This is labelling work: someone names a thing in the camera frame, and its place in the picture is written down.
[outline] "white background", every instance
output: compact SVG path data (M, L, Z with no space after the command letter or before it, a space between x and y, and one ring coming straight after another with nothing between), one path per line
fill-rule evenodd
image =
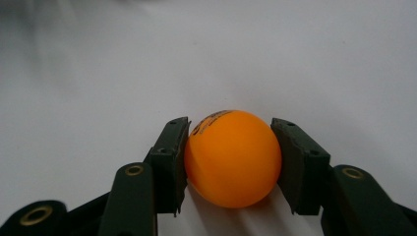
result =
M68 209L142 161L169 120L243 109L298 124L332 165L417 209L417 2L0 0L0 223ZM245 209L188 188L159 235L322 235L276 188Z

